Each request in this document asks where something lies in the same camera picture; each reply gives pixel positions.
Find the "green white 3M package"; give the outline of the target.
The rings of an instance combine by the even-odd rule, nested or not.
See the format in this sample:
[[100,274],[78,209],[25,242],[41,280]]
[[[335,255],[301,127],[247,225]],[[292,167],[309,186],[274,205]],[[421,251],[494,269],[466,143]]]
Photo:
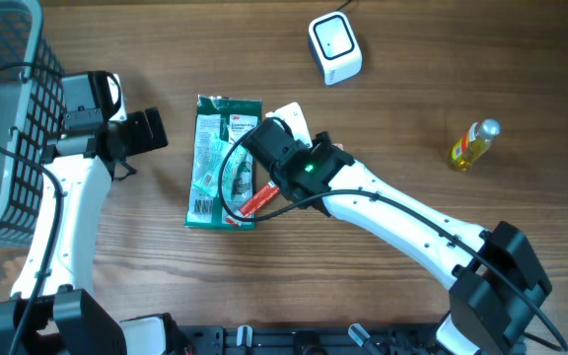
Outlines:
[[252,156],[248,153],[252,162],[252,188],[249,190],[248,196],[240,201],[227,201],[223,198],[222,193],[224,169],[232,152],[237,148],[232,147],[223,160],[218,182],[219,197],[211,197],[201,192],[193,186],[193,182],[198,173],[204,172],[206,150],[209,146],[210,135],[216,134],[221,140],[234,145],[239,138],[260,124],[261,114],[261,101],[234,100],[214,96],[200,96],[198,98],[191,184],[184,220],[185,226],[216,230],[234,230],[236,228],[226,221],[228,213],[221,203],[226,202],[230,209],[236,210],[253,196],[255,192],[255,173]]

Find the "red snack stick packet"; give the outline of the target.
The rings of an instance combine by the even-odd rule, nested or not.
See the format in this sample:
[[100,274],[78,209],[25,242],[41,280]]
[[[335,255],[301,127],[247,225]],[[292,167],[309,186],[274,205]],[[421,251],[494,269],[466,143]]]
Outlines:
[[253,218],[256,212],[268,205],[279,194],[280,188],[272,180],[270,180],[251,198],[236,209],[234,214],[242,218]]

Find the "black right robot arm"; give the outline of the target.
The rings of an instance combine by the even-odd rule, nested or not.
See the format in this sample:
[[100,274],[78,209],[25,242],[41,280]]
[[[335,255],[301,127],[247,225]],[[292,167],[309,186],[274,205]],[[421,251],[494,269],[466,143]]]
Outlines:
[[552,291],[526,234],[454,219],[373,175],[322,132],[311,145],[272,118],[242,141],[298,208],[356,225],[411,257],[448,291],[435,340],[455,354],[509,354]]

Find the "light green wipes packet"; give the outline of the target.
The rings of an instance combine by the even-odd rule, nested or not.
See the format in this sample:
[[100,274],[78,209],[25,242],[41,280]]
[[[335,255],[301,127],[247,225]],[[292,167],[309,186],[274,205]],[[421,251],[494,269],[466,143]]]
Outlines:
[[[201,192],[219,197],[219,173],[226,155],[233,145],[221,140],[216,134],[210,135],[209,146],[206,150],[204,172],[198,173],[193,186]],[[252,162],[248,151],[238,147],[232,152],[225,166],[222,178],[223,198],[227,201],[240,201],[248,196],[252,188]]]

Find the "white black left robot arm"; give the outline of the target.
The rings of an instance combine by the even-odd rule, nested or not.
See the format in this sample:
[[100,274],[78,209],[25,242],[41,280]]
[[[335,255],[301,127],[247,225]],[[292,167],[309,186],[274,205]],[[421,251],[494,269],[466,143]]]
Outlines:
[[115,119],[70,112],[41,153],[35,233],[11,297],[0,302],[0,354],[180,354],[169,314],[114,320],[93,296],[93,259],[115,165],[168,144],[154,107]]

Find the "yellow dish soap bottle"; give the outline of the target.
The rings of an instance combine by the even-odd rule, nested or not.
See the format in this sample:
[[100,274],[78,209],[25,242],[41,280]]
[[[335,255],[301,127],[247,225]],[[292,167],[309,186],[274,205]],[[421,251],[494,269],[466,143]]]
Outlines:
[[500,124],[496,119],[475,122],[449,151],[450,168],[457,172],[467,171],[490,148],[499,133]]

